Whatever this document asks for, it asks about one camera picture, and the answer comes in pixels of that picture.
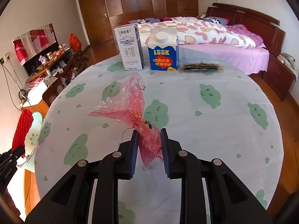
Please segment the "clothes on nightstand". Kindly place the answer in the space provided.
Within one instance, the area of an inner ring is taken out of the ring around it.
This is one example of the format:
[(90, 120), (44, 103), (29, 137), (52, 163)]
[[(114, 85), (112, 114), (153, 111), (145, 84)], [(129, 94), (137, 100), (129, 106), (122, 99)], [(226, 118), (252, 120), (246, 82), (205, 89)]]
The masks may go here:
[(295, 58), (290, 54), (282, 53), (277, 56), (277, 59), (294, 74), (295, 81), (298, 81), (298, 67), (295, 64)]

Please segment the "red bag on cabinet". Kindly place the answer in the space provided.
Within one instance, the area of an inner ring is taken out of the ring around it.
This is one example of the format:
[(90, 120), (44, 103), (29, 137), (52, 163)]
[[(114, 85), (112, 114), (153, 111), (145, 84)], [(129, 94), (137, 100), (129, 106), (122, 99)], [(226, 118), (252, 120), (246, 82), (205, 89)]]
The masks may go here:
[(81, 41), (76, 37), (75, 34), (71, 33), (70, 34), (70, 39), (69, 39), (69, 42), (70, 42), (70, 48), (76, 52), (78, 50), (80, 50), (82, 48), (82, 43)]

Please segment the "cloud pattern tablecloth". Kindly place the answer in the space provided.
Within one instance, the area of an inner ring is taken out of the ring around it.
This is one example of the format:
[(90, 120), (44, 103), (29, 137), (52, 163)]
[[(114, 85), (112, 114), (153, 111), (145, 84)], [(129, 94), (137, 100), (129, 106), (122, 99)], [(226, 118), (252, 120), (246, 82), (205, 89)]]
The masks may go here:
[[(223, 160), (267, 207), (284, 152), (274, 107), (260, 87), (228, 63), (216, 73), (153, 71), (149, 65), (138, 73), (145, 117), (199, 159)], [(53, 101), (34, 160), (41, 197), (77, 161), (100, 160), (131, 138), (124, 124), (90, 116), (129, 74), (120, 56), (112, 57), (83, 71)], [(133, 179), (119, 182), (120, 223), (178, 223), (180, 186), (163, 164), (147, 171), (137, 159)]]

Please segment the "dark snack packet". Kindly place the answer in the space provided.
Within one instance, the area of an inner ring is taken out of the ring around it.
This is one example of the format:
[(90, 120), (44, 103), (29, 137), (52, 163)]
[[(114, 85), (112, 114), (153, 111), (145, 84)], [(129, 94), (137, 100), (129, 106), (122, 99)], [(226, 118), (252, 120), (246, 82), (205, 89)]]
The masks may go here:
[(221, 64), (206, 62), (184, 63), (179, 67), (185, 72), (220, 72), (224, 70)]

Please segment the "white milk carton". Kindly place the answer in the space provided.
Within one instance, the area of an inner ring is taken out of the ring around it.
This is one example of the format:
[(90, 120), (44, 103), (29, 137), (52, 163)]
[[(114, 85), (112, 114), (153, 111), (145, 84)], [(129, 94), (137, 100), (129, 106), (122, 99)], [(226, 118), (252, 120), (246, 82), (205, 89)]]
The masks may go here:
[(142, 70), (144, 58), (136, 24), (126, 24), (114, 29), (125, 70)]

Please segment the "pink heart duvet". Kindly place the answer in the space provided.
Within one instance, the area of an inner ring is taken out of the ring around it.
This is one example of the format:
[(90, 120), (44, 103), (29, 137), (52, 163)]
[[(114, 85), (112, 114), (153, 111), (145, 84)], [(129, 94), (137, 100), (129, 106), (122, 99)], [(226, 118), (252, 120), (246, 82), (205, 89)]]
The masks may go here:
[(196, 17), (174, 17), (155, 23), (141, 23), (137, 27), (142, 45), (149, 41), (151, 29), (164, 27), (177, 30), (180, 45), (214, 43), (252, 49), (263, 44), (263, 39), (244, 25), (222, 25), (215, 19), (206, 21)]

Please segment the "light blue trash bin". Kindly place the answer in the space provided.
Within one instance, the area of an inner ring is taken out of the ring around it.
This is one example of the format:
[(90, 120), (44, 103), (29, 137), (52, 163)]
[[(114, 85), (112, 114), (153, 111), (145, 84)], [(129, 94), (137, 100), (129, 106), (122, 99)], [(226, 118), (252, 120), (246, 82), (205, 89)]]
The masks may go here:
[(36, 153), (36, 145), (38, 143), (43, 120), (44, 118), (41, 112), (33, 113), (33, 123), (25, 138), (25, 158), (19, 158), (17, 160), (17, 167), (25, 168), (26, 170), (33, 173), (35, 173), (34, 159)]

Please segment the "red knitted cloth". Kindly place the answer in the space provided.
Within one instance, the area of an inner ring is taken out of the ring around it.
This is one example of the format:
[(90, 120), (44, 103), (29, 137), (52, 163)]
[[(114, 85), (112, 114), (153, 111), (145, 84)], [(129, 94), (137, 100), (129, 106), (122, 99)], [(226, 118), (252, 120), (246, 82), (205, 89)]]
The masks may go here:
[(12, 149), (16, 150), (19, 146), (25, 147), (25, 138), (33, 123), (33, 113), (24, 109), (20, 115), (16, 131), (13, 137)]

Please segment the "white box on cabinet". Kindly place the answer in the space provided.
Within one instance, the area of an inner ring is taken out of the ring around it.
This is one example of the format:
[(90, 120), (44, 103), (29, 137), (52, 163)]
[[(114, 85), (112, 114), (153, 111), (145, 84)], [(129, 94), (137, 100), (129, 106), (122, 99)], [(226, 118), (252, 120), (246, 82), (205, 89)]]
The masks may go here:
[(25, 108), (34, 106), (40, 103), (43, 97), (43, 93), (48, 89), (48, 87), (49, 86), (44, 81), (39, 82), (34, 88), (29, 91), (27, 100), (23, 104), (23, 107)]

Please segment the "wooden bed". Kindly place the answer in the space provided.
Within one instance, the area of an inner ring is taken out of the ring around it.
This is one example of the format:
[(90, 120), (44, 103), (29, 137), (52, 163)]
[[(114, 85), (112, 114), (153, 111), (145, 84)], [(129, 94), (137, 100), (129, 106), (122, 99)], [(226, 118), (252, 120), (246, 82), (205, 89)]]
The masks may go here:
[(141, 43), (150, 29), (173, 27), (179, 45), (224, 60), (247, 75), (268, 69), (271, 56), (281, 53), (285, 32), (279, 20), (237, 5), (214, 3), (197, 17), (145, 18), (128, 21), (139, 29)]

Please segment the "wooden tv cabinet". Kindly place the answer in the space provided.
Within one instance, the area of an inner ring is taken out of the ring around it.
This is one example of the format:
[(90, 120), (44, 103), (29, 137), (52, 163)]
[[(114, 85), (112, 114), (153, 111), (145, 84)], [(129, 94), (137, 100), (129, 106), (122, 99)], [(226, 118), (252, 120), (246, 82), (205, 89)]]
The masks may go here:
[[(28, 109), (31, 112), (38, 111), (45, 115), (51, 104), (59, 97), (66, 86), (87, 68), (87, 61), (88, 57), (82, 51), (71, 52), (70, 49), (54, 60), (49, 61), (41, 70), (30, 76), (26, 81), (25, 89), (27, 94), (21, 95), (23, 97), (21, 108)], [(27, 100), (29, 91), (41, 81), (44, 81), (49, 86), (43, 93), (41, 102), (24, 108), (23, 104)]]

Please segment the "wooden nightstand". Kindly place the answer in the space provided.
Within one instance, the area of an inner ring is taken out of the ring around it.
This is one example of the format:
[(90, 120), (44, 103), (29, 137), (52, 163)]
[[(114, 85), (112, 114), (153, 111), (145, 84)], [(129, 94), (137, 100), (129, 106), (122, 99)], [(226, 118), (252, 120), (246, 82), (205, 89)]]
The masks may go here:
[(263, 80), (283, 101), (295, 80), (295, 75), (277, 57), (270, 54), (267, 71), (263, 73)]

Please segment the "wooden door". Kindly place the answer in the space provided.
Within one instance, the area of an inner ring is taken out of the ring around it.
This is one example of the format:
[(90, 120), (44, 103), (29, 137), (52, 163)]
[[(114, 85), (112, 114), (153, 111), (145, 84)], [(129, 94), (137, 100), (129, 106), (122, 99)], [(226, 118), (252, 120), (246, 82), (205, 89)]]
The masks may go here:
[(113, 39), (105, 0), (78, 0), (91, 45)]

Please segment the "blue Look carton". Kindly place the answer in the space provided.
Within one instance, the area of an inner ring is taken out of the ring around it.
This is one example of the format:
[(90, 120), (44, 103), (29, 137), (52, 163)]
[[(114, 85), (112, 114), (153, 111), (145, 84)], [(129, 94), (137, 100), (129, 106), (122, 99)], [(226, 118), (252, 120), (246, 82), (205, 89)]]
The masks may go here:
[(175, 28), (153, 28), (147, 43), (151, 70), (176, 72), (179, 65), (179, 40)]

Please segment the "pink transparent plastic wrap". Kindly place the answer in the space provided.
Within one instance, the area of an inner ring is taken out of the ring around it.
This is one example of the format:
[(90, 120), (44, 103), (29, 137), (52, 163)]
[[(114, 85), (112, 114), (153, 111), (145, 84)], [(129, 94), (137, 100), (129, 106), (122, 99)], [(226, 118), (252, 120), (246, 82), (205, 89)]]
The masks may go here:
[(159, 129), (143, 117), (143, 79), (132, 73), (124, 79), (114, 81), (102, 92), (102, 101), (88, 114), (93, 117), (114, 119), (141, 135), (139, 152), (145, 170), (157, 166), (162, 160), (162, 140)]

